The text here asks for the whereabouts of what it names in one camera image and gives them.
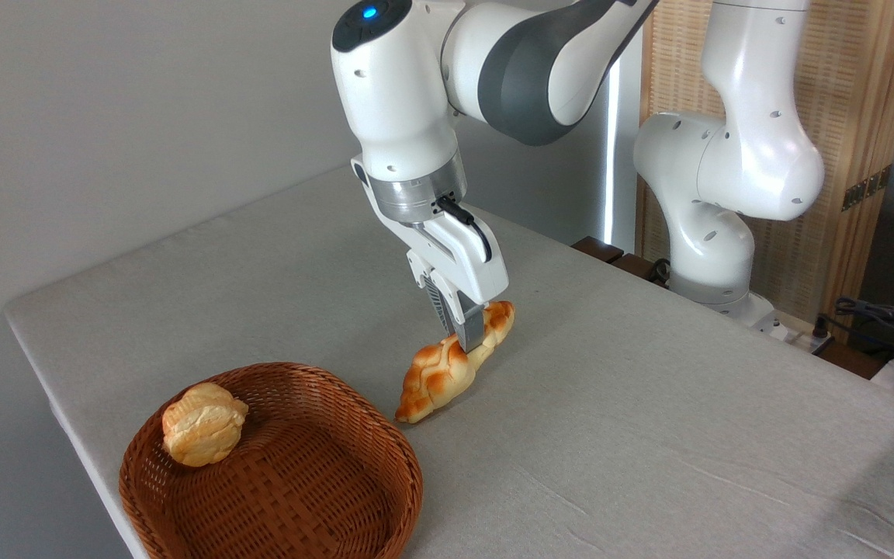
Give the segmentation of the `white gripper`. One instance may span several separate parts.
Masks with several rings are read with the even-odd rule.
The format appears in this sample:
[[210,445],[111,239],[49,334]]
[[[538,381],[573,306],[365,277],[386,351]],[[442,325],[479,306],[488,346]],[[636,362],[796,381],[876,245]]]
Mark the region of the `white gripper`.
[[[407,244],[415,282],[426,291],[446,334],[456,333],[462,350],[473,351],[485,339],[485,303],[496,300],[510,283],[492,230],[480,218],[466,225],[443,211],[415,227],[386,218],[361,156],[351,160],[351,167],[379,222]],[[443,297],[451,304],[451,314]]]

